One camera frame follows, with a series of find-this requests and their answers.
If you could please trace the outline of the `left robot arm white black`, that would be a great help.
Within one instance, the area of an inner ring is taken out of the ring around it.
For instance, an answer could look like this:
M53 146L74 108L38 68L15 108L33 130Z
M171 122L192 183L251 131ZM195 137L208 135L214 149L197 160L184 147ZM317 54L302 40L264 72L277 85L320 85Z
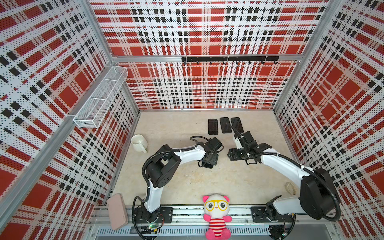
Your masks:
M180 165L194 161L200 168L212 169L217 165L219 153L224 149L219 139L192 136L190 140L195 144L181 149L163 145L145 161L142 175L147 184L147 194L142 203L149 213L160 209L163 187L171 181Z

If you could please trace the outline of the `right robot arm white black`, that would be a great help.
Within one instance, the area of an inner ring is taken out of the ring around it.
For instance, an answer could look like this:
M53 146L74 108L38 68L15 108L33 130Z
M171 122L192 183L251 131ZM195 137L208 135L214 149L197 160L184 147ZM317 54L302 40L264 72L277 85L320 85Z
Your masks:
M286 214L308 215L315 220L331 222L340 220L340 197L327 170L301 165L268 144L258 144L250 132L234 132L236 147L228 152L231 161L268 166L284 175L299 189L297 197L277 196L267 202L265 215L269 221L277 222L279 217Z

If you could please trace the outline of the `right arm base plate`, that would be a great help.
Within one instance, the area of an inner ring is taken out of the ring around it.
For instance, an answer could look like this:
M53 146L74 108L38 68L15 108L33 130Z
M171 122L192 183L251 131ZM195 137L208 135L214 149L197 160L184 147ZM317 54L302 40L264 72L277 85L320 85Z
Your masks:
M280 215L267 206L251 207L251 216L254 223L292 223L291 214Z

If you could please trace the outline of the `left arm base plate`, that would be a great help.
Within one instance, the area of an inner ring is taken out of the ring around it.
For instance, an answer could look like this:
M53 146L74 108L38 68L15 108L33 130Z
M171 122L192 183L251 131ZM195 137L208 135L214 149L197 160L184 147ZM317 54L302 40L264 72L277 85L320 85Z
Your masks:
M153 213L150 213L145 207L138 207L134 210L133 220L136 224L169 224L173 219L172 207L160 207Z

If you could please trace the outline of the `black phone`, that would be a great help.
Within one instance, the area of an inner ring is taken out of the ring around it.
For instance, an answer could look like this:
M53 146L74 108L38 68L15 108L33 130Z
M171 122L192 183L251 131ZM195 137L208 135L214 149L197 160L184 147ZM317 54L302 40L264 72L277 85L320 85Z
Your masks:
M232 132L232 128L230 127L231 122L228 117L220 118L221 130L223 134L230 134Z
M241 122L241 119L239 117L231 118L231 124L232 126L239 131L240 133L244 133L244 128Z

